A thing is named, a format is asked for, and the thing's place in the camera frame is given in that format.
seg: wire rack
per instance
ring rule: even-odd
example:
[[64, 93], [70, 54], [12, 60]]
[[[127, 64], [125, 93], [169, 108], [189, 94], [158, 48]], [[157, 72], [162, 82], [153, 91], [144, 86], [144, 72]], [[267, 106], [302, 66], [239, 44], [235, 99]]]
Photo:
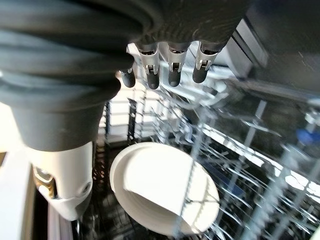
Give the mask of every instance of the wire rack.
[[[281, 141], [279, 157], [266, 156], [251, 147], [257, 132], [282, 139], [279, 132], [264, 124], [267, 101], [260, 100], [254, 114], [237, 115], [224, 108], [195, 104], [165, 89], [156, 91], [157, 97], [149, 97], [150, 90], [138, 91], [141, 93], [138, 97], [120, 102], [126, 103], [128, 109], [123, 113], [128, 118], [121, 144], [110, 139], [113, 113], [109, 102], [105, 106], [100, 125], [104, 131], [97, 141], [92, 172], [92, 200], [76, 223], [79, 239], [304, 240], [311, 237], [320, 224], [316, 191], [320, 161], [304, 153], [300, 142]], [[218, 120], [230, 119], [247, 126], [242, 142], [216, 127]], [[139, 225], [118, 204], [109, 184], [112, 161], [128, 145], [145, 141], [171, 145], [190, 154], [214, 180], [220, 198], [219, 214], [203, 234], [181, 234], [183, 209], [176, 219], [175, 237], [168, 237]], [[310, 170], [302, 171], [301, 166], [306, 164], [311, 166]]]

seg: blue object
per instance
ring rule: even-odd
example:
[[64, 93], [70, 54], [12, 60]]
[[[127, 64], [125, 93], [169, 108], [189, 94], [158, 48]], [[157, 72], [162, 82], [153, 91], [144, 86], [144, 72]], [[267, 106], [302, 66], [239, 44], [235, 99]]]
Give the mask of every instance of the blue object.
[[305, 129], [298, 129], [296, 136], [305, 145], [320, 143], [320, 132], [309, 132]]

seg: dark gray rubber cover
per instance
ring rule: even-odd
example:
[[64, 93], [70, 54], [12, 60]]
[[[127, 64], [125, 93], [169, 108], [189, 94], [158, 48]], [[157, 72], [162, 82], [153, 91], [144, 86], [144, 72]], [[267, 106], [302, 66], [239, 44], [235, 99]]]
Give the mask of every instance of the dark gray rubber cover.
[[29, 147], [80, 147], [96, 140], [104, 102], [120, 89], [115, 72], [133, 65], [128, 43], [223, 48], [250, 2], [0, 0], [0, 101]]

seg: white plate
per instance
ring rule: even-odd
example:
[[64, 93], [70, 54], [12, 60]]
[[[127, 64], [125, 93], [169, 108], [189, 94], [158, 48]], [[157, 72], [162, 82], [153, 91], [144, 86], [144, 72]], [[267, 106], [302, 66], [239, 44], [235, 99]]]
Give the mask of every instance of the white plate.
[[[114, 159], [110, 183], [124, 210], [146, 228], [172, 236], [183, 207], [192, 158], [160, 143], [144, 142], [127, 147]], [[198, 163], [192, 171], [181, 232], [204, 232], [219, 211], [217, 188]]]

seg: metal joint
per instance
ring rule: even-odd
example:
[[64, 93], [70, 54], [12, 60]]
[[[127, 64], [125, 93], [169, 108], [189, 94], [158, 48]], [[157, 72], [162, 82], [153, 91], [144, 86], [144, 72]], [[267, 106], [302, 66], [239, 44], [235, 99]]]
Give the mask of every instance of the metal joint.
[[169, 71], [173, 72], [175, 69], [178, 71], [178, 73], [181, 72], [182, 66], [185, 64], [186, 55], [187, 55], [187, 50], [174, 51], [169, 49], [168, 50]]
[[150, 52], [150, 54], [144, 54], [140, 52], [141, 60], [145, 73], [150, 75], [151, 73], [157, 75], [159, 70], [159, 51], [158, 48], [155, 52]]
[[214, 54], [205, 54], [201, 50], [201, 42], [199, 43], [198, 50], [196, 52], [196, 58], [195, 58], [195, 68], [200, 70], [201, 67], [205, 68], [207, 71], [210, 66], [214, 63], [214, 60], [217, 56], [218, 52]]

